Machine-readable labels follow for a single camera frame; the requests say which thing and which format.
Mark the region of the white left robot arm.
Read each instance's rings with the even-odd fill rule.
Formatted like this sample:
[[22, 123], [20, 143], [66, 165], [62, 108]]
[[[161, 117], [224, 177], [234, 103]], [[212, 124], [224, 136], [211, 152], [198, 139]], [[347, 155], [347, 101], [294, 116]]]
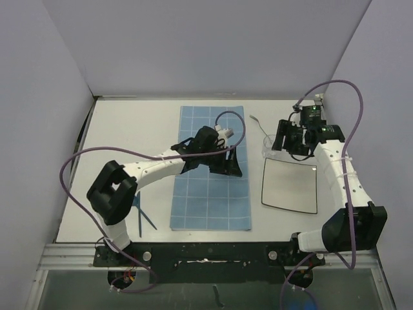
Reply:
[[153, 160], [119, 164], [112, 160], [104, 165], [86, 197], [98, 215], [109, 246], [108, 257], [116, 265], [131, 258], [130, 237], [125, 218], [130, 213], [136, 194], [145, 186], [169, 176], [177, 176], [208, 167], [213, 174], [242, 177], [236, 147], [228, 146], [232, 129], [220, 125], [204, 126], [195, 137], [188, 138], [154, 157]]

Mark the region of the clear wine glass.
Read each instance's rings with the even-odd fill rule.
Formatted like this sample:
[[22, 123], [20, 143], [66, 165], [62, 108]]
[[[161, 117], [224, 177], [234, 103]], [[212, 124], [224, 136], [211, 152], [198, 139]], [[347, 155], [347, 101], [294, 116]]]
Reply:
[[273, 160], [280, 160], [282, 158], [283, 153], [281, 151], [272, 149], [272, 146], [275, 142], [275, 138], [275, 134], [269, 134], [264, 137], [263, 148], [261, 152], [264, 158], [270, 158]]

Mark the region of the square white plate black rim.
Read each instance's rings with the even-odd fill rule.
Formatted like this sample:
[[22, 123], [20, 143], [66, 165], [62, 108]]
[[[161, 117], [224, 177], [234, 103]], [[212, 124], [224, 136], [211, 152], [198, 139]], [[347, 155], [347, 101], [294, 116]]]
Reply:
[[261, 203], [284, 211], [317, 214], [316, 166], [267, 158]]

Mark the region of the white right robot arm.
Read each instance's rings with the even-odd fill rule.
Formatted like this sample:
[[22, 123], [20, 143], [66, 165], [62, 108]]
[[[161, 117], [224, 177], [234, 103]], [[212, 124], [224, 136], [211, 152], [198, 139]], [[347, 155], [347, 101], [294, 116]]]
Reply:
[[297, 121], [279, 121], [272, 150], [317, 160], [334, 199], [334, 213], [320, 229], [298, 233], [297, 242], [287, 248], [289, 260], [302, 264], [310, 252], [340, 253], [375, 248], [387, 212], [373, 202], [361, 185], [342, 130], [338, 125], [327, 124], [319, 105], [303, 107], [297, 113]]

